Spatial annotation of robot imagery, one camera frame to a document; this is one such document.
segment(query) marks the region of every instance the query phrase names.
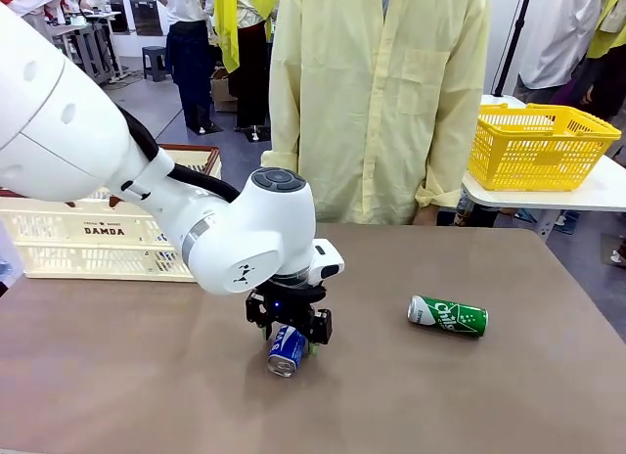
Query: crate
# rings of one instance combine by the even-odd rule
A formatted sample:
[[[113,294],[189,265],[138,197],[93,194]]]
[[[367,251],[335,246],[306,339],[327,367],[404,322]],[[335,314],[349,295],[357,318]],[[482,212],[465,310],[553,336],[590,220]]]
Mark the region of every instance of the crate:
[[[483,106],[469,172],[487,190],[575,190],[620,136],[571,107]]]
[[[217,148],[163,147],[177,163],[220,176]],[[0,219],[30,278],[194,281],[153,218],[105,188],[69,204],[0,191]]]

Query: beige plastic crate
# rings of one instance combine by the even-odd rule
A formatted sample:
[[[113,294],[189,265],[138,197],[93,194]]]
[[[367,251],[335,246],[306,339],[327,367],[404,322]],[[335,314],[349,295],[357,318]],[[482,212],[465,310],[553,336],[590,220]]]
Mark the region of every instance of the beige plastic crate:
[[[217,148],[163,147],[177,163],[219,178]],[[31,278],[193,281],[153,218],[107,189],[71,204],[0,192],[0,219]]]

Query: green object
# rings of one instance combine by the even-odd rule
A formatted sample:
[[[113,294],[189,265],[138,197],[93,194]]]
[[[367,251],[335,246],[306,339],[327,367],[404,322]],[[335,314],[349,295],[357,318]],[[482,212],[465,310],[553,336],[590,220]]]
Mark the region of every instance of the green object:
[[[408,318],[414,324],[436,326],[471,337],[482,337],[489,323],[485,309],[420,295],[411,299]]]

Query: person in yellow shirt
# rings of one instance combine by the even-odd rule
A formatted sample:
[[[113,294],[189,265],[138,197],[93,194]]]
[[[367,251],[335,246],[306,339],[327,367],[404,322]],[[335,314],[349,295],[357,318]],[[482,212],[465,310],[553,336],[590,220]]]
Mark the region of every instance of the person in yellow shirt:
[[[482,94],[488,0],[281,0],[272,150],[325,222],[432,224],[455,206]]]

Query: robot logo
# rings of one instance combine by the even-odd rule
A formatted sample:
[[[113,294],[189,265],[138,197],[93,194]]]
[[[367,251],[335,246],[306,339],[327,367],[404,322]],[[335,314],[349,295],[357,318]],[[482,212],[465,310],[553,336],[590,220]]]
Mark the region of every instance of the robot logo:
[[[237,280],[233,280],[233,283],[246,283],[247,284],[247,278],[246,275],[254,270],[254,268],[252,268],[250,265],[245,264],[239,267],[240,270],[242,270],[242,277],[237,279]]]

